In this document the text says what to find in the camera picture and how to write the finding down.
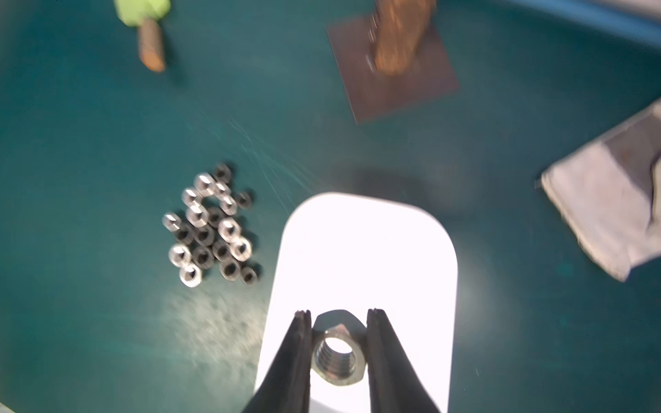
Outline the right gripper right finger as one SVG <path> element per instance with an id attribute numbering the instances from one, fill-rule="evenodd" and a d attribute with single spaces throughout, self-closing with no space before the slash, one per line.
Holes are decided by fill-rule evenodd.
<path id="1" fill-rule="evenodd" d="M 381 309 L 368 311 L 367 363 L 372 413 L 440 412 Z"/>

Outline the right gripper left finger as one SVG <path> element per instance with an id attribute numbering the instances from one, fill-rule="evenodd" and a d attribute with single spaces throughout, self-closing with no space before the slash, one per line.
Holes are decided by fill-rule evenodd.
<path id="1" fill-rule="evenodd" d="M 275 358 L 244 413 L 308 413 L 313 351 L 310 311 L 297 311 Z"/>

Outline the steel hex nut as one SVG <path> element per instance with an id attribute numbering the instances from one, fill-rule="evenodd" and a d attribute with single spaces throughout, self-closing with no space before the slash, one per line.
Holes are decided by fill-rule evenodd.
<path id="1" fill-rule="evenodd" d="M 367 371 L 367 327 L 346 310 L 317 316 L 313 324 L 312 369 L 331 385 L 359 383 Z"/>

